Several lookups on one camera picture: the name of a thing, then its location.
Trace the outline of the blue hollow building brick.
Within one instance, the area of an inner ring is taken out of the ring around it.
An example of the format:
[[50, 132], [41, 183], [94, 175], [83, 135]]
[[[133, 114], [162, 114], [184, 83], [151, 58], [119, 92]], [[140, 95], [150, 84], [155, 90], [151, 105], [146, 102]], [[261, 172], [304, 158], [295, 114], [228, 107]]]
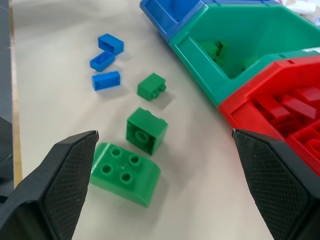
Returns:
[[98, 37], [98, 47], [106, 52], [118, 55], [124, 51], [124, 42], [107, 33]]
[[90, 67], [97, 72], [102, 72], [115, 61], [115, 58], [115, 54], [103, 51], [90, 61]]

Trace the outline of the red plastic storage bin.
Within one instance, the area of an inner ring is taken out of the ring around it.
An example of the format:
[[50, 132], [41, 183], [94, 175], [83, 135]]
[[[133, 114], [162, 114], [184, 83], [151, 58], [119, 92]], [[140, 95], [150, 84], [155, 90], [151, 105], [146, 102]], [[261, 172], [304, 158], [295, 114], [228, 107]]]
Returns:
[[320, 176], [320, 55], [272, 62], [218, 109], [234, 129], [286, 142]]

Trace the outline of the green curved four-stud brick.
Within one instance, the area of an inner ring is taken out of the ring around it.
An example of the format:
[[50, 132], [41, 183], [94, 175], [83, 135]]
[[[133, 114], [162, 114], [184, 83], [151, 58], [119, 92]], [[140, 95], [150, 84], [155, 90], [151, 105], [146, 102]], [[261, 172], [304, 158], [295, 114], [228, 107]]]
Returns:
[[102, 142], [95, 148], [90, 183], [148, 207], [160, 175], [160, 168], [150, 159]]

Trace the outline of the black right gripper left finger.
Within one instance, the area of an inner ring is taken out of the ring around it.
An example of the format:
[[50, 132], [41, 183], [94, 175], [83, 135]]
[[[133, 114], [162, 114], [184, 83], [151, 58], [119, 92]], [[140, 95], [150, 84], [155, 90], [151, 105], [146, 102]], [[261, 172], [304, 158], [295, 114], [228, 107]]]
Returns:
[[50, 149], [0, 207], [0, 240], [72, 240], [98, 140], [90, 130]]

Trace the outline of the small green building brick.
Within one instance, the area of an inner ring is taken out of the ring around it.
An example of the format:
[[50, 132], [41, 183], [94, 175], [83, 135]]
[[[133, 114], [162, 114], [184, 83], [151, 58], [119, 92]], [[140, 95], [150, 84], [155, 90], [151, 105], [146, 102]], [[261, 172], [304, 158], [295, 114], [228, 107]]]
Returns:
[[156, 73], [152, 73], [138, 84], [137, 95], [150, 102], [163, 93], [166, 88], [166, 80]]

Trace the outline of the green bricks in bin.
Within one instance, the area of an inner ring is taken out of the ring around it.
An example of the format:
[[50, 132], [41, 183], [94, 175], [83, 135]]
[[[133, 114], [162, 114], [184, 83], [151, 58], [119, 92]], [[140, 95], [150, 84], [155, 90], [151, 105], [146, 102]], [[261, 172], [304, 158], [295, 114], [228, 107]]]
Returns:
[[230, 79], [237, 77], [259, 60], [257, 55], [243, 56], [224, 41], [208, 40], [200, 41], [198, 44]]

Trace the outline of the blue plastic storage bin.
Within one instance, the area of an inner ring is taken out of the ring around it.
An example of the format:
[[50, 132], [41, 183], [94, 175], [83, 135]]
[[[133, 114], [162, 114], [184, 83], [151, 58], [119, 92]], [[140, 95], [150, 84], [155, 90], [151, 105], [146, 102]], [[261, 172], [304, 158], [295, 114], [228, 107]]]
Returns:
[[274, 5], [276, 0], [141, 0], [139, 6], [169, 42], [201, 8], [208, 4]]

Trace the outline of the green square building brick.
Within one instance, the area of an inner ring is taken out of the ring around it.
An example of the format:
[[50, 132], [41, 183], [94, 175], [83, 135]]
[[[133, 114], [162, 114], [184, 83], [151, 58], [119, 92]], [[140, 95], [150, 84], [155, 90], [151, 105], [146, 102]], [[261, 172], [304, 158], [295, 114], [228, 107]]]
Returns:
[[126, 140], [152, 156], [162, 144], [168, 123], [139, 107], [127, 119]]

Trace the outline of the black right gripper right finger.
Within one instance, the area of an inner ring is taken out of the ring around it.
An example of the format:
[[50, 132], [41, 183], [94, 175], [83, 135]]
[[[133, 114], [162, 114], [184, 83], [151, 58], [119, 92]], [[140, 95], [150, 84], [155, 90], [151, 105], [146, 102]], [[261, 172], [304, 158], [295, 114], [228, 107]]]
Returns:
[[247, 186], [274, 240], [320, 240], [320, 176], [284, 141], [233, 129]]

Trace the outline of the green plastic storage bin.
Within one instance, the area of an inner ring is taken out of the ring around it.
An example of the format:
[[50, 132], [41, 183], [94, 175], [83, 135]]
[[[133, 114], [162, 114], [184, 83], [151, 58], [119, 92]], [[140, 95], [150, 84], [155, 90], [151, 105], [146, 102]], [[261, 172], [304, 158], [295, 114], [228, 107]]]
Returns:
[[280, 4], [208, 4], [169, 44], [219, 106], [273, 61], [314, 55], [320, 28]]

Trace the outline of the red bricks in bin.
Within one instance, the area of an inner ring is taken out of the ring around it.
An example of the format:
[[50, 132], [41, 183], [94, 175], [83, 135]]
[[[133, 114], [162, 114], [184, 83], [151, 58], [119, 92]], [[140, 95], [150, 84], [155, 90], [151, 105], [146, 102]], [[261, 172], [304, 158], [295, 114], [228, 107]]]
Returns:
[[320, 85], [258, 95], [252, 103], [293, 149], [320, 162]]

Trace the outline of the blue rectangular building brick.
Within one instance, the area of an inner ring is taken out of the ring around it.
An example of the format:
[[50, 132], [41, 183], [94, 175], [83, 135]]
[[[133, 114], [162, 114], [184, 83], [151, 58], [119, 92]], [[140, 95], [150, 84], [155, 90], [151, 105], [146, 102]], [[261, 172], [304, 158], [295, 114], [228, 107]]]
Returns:
[[100, 91], [121, 84], [121, 75], [118, 71], [107, 72], [92, 76], [92, 86], [95, 91]]

